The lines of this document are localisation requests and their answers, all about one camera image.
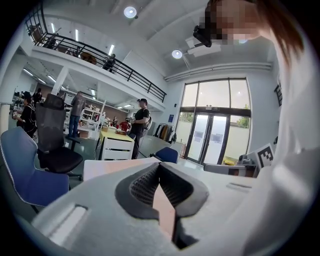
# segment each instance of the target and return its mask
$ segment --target recessed light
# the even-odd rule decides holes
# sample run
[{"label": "recessed light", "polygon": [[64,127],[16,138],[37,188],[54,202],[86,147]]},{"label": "recessed light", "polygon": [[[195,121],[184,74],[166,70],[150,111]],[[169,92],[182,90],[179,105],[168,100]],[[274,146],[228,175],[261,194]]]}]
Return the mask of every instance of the recessed light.
[{"label": "recessed light", "polygon": [[248,40],[247,39],[240,39],[239,44],[245,44]]},{"label": "recessed light", "polygon": [[55,25],[53,23],[51,23],[51,28],[52,28],[52,33],[56,33]]},{"label": "recessed light", "polygon": [[29,74],[30,76],[34,76],[33,74],[31,74],[28,70],[26,70],[25,68],[23,69],[27,74]]},{"label": "recessed light", "polygon": [[48,75],[48,78],[50,78],[52,81],[56,82],[56,80],[54,80],[51,75]]},{"label": "recessed light", "polygon": [[78,31],[78,29],[75,30],[75,40],[79,41],[79,31]]},{"label": "recessed light", "polygon": [[126,16],[129,19],[132,19],[132,18],[136,17],[137,10],[136,10],[136,8],[134,8],[132,6],[128,6],[127,8],[124,9],[123,13],[124,13],[124,16]]},{"label": "recessed light", "polygon": [[174,50],[172,52],[172,57],[175,59],[181,59],[182,58],[182,52],[180,50]]},{"label": "recessed light", "polygon": [[43,80],[41,80],[40,78],[38,78],[38,80],[39,80],[40,82],[42,82],[42,83],[46,84],[46,82],[45,82],[45,81],[43,81]]},{"label": "recessed light", "polygon": [[112,52],[114,51],[115,46],[113,44],[111,44],[110,49],[109,49],[109,56],[112,54]]}]

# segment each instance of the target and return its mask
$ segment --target white table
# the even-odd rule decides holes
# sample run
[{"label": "white table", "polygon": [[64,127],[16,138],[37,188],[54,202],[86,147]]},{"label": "white table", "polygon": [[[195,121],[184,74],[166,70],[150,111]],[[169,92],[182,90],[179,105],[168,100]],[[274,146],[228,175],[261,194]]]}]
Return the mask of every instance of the white table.
[{"label": "white table", "polygon": [[[159,162],[155,157],[121,161],[86,160],[84,161],[83,181],[85,182],[101,175],[119,172],[130,167]],[[161,230],[171,238],[175,223],[175,209],[169,202],[161,186],[158,186],[155,191],[153,208],[159,212]]]}]

